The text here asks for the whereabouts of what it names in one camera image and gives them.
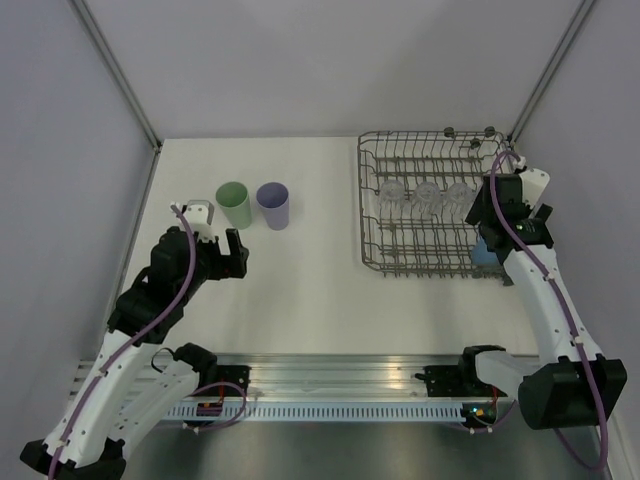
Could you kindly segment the clear glass cup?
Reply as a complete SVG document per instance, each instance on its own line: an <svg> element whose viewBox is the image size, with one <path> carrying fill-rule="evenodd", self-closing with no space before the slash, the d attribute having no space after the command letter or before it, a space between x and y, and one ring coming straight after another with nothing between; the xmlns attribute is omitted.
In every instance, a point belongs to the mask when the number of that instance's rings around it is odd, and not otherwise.
<svg viewBox="0 0 640 480"><path fill-rule="evenodd" d="M434 182L424 181L416 186L412 194L414 210L421 215L432 215L440 206L441 190Z"/></svg>
<svg viewBox="0 0 640 480"><path fill-rule="evenodd" d="M466 214L474 200L474 190L466 183L454 183L444 195L445 209L452 217Z"/></svg>
<svg viewBox="0 0 640 480"><path fill-rule="evenodd" d="M379 188L379 207L381 215L390 219L399 218L405 200L404 185L395 179L384 181Z"/></svg>

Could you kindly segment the green plastic cup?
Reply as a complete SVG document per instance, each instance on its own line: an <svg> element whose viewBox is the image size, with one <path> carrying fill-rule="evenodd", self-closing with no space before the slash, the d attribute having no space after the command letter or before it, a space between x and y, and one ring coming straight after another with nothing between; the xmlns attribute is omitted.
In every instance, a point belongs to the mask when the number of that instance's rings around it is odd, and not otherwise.
<svg viewBox="0 0 640 480"><path fill-rule="evenodd" d="M224 183L217 189L215 198L234 228L243 230L251 225L249 192L244 184L237 181Z"/></svg>

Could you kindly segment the right aluminium frame post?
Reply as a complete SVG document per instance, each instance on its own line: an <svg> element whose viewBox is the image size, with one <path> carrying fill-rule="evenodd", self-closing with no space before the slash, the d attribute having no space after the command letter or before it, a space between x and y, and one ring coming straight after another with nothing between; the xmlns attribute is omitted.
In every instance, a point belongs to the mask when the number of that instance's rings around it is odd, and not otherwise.
<svg viewBox="0 0 640 480"><path fill-rule="evenodd" d="M540 103L564 65L599 1L579 1L544 63L534 86L507 135L508 145L518 147Z"/></svg>

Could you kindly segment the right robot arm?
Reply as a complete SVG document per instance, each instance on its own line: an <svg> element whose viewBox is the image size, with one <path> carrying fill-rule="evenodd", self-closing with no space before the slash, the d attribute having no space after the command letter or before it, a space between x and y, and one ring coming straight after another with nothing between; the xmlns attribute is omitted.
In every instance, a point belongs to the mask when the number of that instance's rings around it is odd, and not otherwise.
<svg viewBox="0 0 640 480"><path fill-rule="evenodd" d="M533 206L547 182L532 170L487 174L466 217L521 299L539 367L503 347L476 345L465 348L457 364L426 366L415 377L437 397L496 388L517 401L533 430L597 426L609 419L627 371L621 360L605 357L568 294L546 225L552 209Z"/></svg>

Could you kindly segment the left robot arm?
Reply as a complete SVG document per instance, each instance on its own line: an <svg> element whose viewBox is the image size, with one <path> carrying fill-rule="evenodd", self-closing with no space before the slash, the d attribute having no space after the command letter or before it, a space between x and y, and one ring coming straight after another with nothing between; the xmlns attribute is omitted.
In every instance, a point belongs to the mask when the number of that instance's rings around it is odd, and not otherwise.
<svg viewBox="0 0 640 480"><path fill-rule="evenodd" d="M149 266L117 299L98 358L72 406L46 438L24 446L24 464L51 479L119 479L135 448L174 404L192 393L235 389L230 377L219 375L215 354L187 343L151 385L125 401L200 286L245 277L249 251L237 230L227 230L226 238L228 254L216 239L203 241L177 226L160 237Z"/></svg>

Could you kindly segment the aluminium mounting rail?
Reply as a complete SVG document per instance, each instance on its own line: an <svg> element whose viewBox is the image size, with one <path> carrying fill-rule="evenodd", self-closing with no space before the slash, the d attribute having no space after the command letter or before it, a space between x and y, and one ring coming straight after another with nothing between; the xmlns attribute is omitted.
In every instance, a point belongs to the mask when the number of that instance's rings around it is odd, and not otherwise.
<svg viewBox="0 0 640 480"><path fill-rule="evenodd" d="M515 395L505 372L478 380L462 356L221 355L187 345L156 353L131 351L113 364L105 355L80 365L72 394L120 405L147 387L178 398L244 397L267 401L480 399Z"/></svg>

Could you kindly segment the left aluminium frame post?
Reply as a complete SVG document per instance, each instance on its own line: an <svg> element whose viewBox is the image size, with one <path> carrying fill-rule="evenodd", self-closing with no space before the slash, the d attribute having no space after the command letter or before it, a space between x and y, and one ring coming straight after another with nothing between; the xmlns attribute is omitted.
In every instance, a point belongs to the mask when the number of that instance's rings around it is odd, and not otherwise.
<svg viewBox="0 0 640 480"><path fill-rule="evenodd" d="M152 183L156 160L161 151L162 140L144 111L138 95L135 93L119 60L116 58L116 55L114 54L103 29L99 25L97 18L92 12L89 3L84 0L70 0L68 1L68 4L96 50L98 57L105 66L109 76L115 83L125 105L133 115L134 120L143 133L146 143L151 149L152 157L148 167L148 172L144 176L144 183L139 200L139 209L143 210Z"/></svg>

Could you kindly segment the aluminium frame post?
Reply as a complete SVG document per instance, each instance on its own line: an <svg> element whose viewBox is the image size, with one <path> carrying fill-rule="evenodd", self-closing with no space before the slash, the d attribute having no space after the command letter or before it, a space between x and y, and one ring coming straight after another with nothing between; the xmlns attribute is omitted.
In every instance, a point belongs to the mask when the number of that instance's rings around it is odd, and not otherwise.
<svg viewBox="0 0 640 480"><path fill-rule="evenodd" d="M152 183L156 160L161 151L162 140L144 111L138 95L135 93L119 60L116 58L116 55L114 54L103 29L99 25L97 18L92 12L89 3L84 0L70 0L68 1L68 4L96 50L98 57L105 66L109 76L115 83L125 105L133 115L134 120L143 133L146 143L151 149L152 157L148 167L148 172L144 176L144 183L139 200L139 209L143 210Z"/></svg>
<svg viewBox="0 0 640 480"><path fill-rule="evenodd" d="M534 86L507 135L508 145L518 147L540 103L564 65L599 1L579 1L544 63Z"/></svg>

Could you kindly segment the blue plastic cup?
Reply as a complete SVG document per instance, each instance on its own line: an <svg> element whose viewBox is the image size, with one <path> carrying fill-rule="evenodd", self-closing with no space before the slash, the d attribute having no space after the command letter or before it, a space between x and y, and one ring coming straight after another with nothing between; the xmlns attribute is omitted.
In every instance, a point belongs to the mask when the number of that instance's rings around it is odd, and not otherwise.
<svg viewBox="0 0 640 480"><path fill-rule="evenodd" d="M479 238L471 250L471 262L480 267L499 267L500 261L494 251L490 251L485 240Z"/></svg>

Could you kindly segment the purple plastic cup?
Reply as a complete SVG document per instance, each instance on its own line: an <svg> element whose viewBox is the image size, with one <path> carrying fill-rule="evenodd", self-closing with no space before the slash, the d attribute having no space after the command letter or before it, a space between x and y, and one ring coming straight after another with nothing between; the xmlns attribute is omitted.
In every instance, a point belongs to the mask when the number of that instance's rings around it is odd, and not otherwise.
<svg viewBox="0 0 640 480"><path fill-rule="evenodd" d="M289 190L285 185L279 182L261 185L256 201L270 229L280 231L289 225Z"/></svg>

